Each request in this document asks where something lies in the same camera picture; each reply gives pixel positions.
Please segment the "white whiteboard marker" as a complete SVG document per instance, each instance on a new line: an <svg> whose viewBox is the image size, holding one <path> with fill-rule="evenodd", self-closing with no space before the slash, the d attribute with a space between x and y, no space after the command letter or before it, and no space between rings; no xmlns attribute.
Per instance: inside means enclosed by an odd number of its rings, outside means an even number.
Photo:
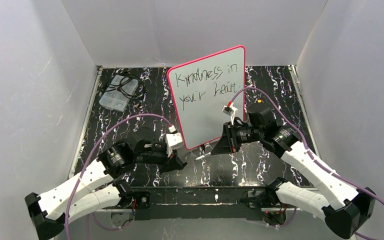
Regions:
<svg viewBox="0 0 384 240"><path fill-rule="evenodd" d="M203 160L203 159L205 159L205 158L207 158L207 157L209 157L209 156L211 156L211 155L212 155L212 154L211 154L210 152L205 153L205 154L200 155L199 157L195 158L194 161Z"/></svg>

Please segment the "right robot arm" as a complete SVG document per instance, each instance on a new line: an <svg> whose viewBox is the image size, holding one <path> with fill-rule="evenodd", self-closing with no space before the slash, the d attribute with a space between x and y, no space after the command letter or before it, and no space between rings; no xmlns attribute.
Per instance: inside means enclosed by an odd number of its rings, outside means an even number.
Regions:
<svg viewBox="0 0 384 240"><path fill-rule="evenodd" d="M279 124L272 110L253 103L248 120L235 115L232 103L222 108L230 120L223 124L221 138L211 155L233 154L245 143L259 142L270 153L304 175L317 192L298 187L278 177L261 191L251 191L240 201L250 208L286 204L323 220L338 237L349 239L371 217L375 200L369 188L358 190L334 176L332 169L312 151L292 127Z"/></svg>

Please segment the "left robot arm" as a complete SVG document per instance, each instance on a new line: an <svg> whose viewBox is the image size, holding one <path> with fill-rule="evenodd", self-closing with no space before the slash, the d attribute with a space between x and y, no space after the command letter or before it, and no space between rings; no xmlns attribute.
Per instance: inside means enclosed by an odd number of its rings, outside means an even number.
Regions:
<svg viewBox="0 0 384 240"><path fill-rule="evenodd" d="M182 170L177 149L183 145L180 135L169 134L165 141L139 140L132 145L116 142L62 184L43 193L29 193L26 203L38 239L50 240L67 224L96 210L134 201L131 186L121 177L137 164L156 165L160 173Z"/></svg>

